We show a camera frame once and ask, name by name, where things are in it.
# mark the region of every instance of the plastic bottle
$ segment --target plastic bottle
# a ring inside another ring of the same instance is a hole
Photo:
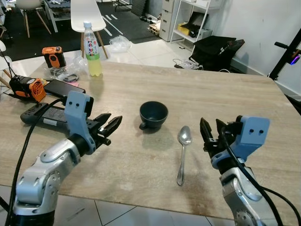
[[[91,76],[102,77],[103,69],[100,63],[99,46],[94,32],[92,31],[92,25],[90,22],[84,22],[84,27],[84,46],[88,60],[89,73]]]

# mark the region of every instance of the silver spoon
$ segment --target silver spoon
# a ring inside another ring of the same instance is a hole
[[[191,133],[188,126],[183,126],[178,134],[178,141],[182,144],[182,156],[181,156],[181,164],[177,176],[177,184],[182,186],[184,184],[184,161],[185,161],[185,152],[186,146],[191,144]]]

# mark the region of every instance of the spoon handle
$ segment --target spoon handle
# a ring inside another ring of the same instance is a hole
[[[186,148],[183,145],[182,146],[182,156],[181,156],[181,164],[180,164],[180,168],[179,168],[179,172],[178,172],[178,176],[177,176],[177,184],[179,186],[182,186],[184,184],[184,162],[185,162],[185,152],[186,152]]]

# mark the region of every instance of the yellow box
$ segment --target yellow box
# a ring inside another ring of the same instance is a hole
[[[186,22],[178,24],[178,30],[180,32],[182,32],[183,34],[185,34],[185,35],[189,35],[189,30],[187,28],[185,28],[185,27],[181,27],[184,24],[186,24]]]

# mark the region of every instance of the bottle cap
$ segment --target bottle cap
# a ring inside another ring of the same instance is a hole
[[[91,22],[84,22],[84,28],[92,27]]]

